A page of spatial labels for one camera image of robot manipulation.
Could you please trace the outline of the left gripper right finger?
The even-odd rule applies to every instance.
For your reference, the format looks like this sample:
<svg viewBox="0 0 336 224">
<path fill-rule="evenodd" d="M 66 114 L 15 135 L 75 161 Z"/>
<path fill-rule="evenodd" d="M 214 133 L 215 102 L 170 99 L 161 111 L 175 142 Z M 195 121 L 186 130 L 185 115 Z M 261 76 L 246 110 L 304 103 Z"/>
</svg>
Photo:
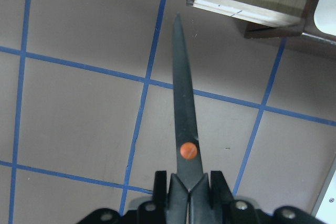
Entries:
<svg viewBox="0 0 336 224">
<path fill-rule="evenodd" d="M 213 206 L 228 204 L 233 201 L 232 192 L 221 171 L 211 171 L 211 203 Z"/>
</svg>

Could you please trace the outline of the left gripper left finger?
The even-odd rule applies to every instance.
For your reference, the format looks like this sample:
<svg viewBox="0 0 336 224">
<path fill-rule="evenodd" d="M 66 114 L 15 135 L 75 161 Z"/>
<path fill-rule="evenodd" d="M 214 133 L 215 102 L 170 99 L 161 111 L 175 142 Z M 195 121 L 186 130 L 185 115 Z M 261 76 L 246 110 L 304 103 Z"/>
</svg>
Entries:
<svg viewBox="0 0 336 224">
<path fill-rule="evenodd" d="M 160 206 L 167 204 L 167 172 L 165 170 L 155 172 L 152 200 Z"/>
</svg>

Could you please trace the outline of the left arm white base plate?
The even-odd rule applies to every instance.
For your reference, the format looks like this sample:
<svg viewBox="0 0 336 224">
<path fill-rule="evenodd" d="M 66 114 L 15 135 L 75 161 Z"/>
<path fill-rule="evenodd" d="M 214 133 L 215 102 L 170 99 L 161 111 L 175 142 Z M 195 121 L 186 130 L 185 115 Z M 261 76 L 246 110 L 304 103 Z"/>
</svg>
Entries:
<svg viewBox="0 0 336 224">
<path fill-rule="evenodd" d="M 335 169 L 327 175 L 312 215 L 325 223 L 335 223 Z"/>
</svg>

